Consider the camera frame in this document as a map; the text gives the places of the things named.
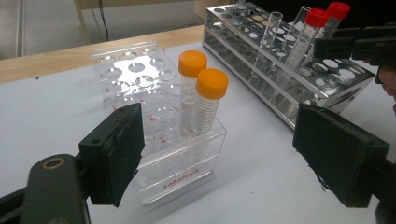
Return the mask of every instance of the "table surface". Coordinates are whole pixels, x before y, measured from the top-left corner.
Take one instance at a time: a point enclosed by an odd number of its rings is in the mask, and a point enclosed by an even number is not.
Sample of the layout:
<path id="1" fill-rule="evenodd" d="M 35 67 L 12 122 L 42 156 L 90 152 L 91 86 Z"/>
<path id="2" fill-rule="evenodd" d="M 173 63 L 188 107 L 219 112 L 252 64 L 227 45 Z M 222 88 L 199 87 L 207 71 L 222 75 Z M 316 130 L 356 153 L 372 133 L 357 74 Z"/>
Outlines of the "table surface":
<path id="1" fill-rule="evenodd" d="M 292 129 L 202 47 L 202 36 L 199 26 L 0 61 L 4 75 L 0 84 L 0 197 L 24 187 L 36 162 L 55 154 L 76 155 L 78 142 L 106 117 L 89 52 L 157 40 L 174 64 L 182 51 L 198 49 L 207 55 L 208 67 L 229 76 L 230 86 L 217 114 L 228 131 L 217 166 L 183 194 L 149 206 L 136 199 L 132 186 L 118 209 L 91 205 L 88 200 L 92 223 L 375 223 L 378 200 L 373 197 L 368 208 L 346 208 L 332 192 L 322 190 L 291 145 Z M 396 159 L 393 104 L 393 98 L 372 82 L 342 113 L 390 143 L 391 161 Z"/>

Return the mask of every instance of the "clear acrylic test tube rack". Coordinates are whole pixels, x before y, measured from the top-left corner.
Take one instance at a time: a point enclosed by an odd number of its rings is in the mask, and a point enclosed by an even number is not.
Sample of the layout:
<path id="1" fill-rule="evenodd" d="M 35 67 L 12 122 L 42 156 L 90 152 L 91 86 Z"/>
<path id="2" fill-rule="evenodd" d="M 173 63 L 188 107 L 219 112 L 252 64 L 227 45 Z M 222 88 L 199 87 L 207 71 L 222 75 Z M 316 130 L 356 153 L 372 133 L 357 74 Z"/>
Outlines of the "clear acrylic test tube rack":
<path id="1" fill-rule="evenodd" d="M 156 42 L 97 50 L 91 58 L 107 114 L 124 105 L 142 105 L 145 148 L 132 184 L 143 204 L 213 171 L 226 130 L 217 119 L 209 133 L 199 136 L 179 128 L 181 74 Z M 192 152 L 201 145 L 208 145 L 204 158 L 191 163 Z"/>
<path id="2" fill-rule="evenodd" d="M 267 103 L 292 129 L 298 104 L 312 104 L 341 113 L 372 81 L 375 75 L 350 60 L 320 60 L 290 69 L 288 55 L 276 55 L 290 26 L 281 23 L 273 50 L 260 47 L 270 13 L 252 3 L 210 7 L 206 10 L 203 45 L 230 68 Z M 288 40 L 287 48 L 293 41 Z M 290 76 L 292 85 L 281 88 L 272 66 Z M 252 76 L 258 80 L 251 81 Z"/>

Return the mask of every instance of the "white table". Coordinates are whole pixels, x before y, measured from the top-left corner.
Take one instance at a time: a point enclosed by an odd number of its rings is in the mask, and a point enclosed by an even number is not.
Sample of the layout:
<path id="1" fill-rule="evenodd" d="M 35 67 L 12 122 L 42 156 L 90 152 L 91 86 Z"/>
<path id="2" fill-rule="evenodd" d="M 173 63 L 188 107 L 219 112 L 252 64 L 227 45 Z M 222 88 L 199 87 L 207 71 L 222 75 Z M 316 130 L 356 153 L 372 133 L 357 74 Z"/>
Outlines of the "white table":
<path id="1" fill-rule="evenodd" d="M 292 147 L 292 129 L 201 43 L 165 53 L 177 64 L 186 49 L 202 50 L 209 67 L 229 74 L 217 114 L 228 133 L 214 174 L 171 201 L 149 206 L 136 199 L 132 186 L 118 209 L 88 200 L 92 223 L 375 223 L 378 200 L 373 197 L 369 208 L 346 208 L 331 191 L 323 191 Z M 372 82 L 342 114 L 390 143 L 391 161 L 396 160 L 393 104 Z M 0 197 L 25 187 L 36 162 L 77 155 L 78 142 L 105 118 L 90 66 L 1 84 Z"/>

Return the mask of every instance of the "orange cap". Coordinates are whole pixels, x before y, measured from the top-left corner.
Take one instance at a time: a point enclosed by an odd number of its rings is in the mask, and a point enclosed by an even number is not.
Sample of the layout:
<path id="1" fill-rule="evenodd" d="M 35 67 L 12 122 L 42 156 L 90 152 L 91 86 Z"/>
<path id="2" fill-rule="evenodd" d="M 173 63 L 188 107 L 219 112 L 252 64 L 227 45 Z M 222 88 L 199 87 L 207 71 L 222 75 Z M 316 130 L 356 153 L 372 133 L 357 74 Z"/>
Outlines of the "orange cap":
<path id="1" fill-rule="evenodd" d="M 227 75 L 219 69 L 206 68 L 198 75 L 196 90 L 199 95 L 206 99 L 220 99 L 225 95 L 227 87 Z"/>
<path id="2" fill-rule="evenodd" d="M 198 50 L 186 50 L 178 57 L 178 71 L 183 77 L 198 78 L 206 65 L 206 55 Z"/>

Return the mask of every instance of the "red cap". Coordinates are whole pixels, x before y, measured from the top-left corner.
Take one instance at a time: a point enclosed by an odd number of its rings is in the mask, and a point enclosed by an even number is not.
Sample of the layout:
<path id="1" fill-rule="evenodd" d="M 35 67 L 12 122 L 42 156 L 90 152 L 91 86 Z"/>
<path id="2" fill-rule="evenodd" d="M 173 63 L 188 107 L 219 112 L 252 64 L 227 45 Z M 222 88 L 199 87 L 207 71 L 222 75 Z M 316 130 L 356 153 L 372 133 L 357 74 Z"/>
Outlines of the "red cap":
<path id="1" fill-rule="evenodd" d="M 349 13 L 350 6 L 342 2 L 332 2 L 327 8 L 330 17 L 343 20 Z"/>
<path id="2" fill-rule="evenodd" d="M 323 27 L 329 19 L 329 13 L 320 8 L 311 8 L 305 16 L 304 22 L 310 26 Z"/>

